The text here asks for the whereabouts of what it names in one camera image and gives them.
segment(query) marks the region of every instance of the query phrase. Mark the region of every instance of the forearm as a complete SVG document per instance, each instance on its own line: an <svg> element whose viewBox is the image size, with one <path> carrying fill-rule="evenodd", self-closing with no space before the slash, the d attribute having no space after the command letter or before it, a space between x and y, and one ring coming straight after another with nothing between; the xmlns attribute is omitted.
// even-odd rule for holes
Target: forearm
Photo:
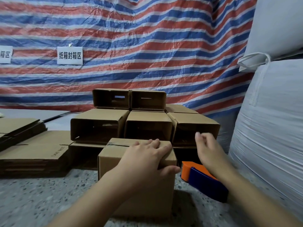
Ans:
<svg viewBox="0 0 303 227"><path fill-rule="evenodd" d="M303 226L292 214L234 172L222 183L258 227Z"/></svg>
<svg viewBox="0 0 303 227"><path fill-rule="evenodd" d="M56 217L48 227L104 226L128 196L122 186L113 180L109 171L68 210Z"/></svg>

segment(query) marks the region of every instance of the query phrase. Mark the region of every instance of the blue tape dispenser handle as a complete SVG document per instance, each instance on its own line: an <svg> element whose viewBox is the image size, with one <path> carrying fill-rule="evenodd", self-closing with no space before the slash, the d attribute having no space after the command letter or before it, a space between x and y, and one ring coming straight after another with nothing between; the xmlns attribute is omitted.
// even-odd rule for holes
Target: blue tape dispenser handle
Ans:
<svg viewBox="0 0 303 227"><path fill-rule="evenodd" d="M194 167L191 167L188 183L216 201L227 202L228 189L218 180L209 177Z"/></svg>

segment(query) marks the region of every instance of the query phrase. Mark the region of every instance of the striped tarpaulin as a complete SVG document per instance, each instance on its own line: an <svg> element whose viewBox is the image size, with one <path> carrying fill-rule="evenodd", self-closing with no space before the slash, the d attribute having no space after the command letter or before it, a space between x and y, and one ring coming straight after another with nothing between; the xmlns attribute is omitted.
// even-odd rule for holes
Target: striped tarpaulin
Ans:
<svg viewBox="0 0 303 227"><path fill-rule="evenodd" d="M83 111L94 88L163 90L209 117L238 110L256 0L0 0L0 107ZM83 47L82 66L57 46Z"/></svg>

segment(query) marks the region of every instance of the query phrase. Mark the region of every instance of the hand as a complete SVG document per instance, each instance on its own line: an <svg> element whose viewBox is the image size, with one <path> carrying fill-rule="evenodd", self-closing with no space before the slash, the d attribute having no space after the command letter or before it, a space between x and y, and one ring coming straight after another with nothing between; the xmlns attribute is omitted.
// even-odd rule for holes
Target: hand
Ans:
<svg viewBox="0 0 303 227"><path fill-rule="evenodd" d="M201 163L219 181L225 180L230 174L236 172L222 147L211 133L200 134L197 132L195 140Z"/></svg>
<svg viewBox="0 0 303 227"><path fill-rule="evenodd" d="M181 171L177 166L166 166L158 170L160 160L172 150L171 144L158 148L159 145L159 139L146 143L135 142L127 148L119 164L112 169L112 176L123 180L123 187L130 195L153 187L168 175Z"/></svg>

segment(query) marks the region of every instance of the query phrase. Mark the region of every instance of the white sign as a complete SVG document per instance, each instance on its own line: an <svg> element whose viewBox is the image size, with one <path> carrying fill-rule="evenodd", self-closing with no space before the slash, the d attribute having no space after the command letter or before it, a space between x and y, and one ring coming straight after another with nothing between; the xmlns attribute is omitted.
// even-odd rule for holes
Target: white sign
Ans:
<svg viewBox="0 0 303 227"><path fill-rule="evenodd" d="M57 64L83 65L83 48L57 47Z"/></svg>
<svg viewBox="0 0 303 227"><path fill-rule="evenodd" d="M0 64L10 64L13 54L13 46L0 45Z"/></svg>

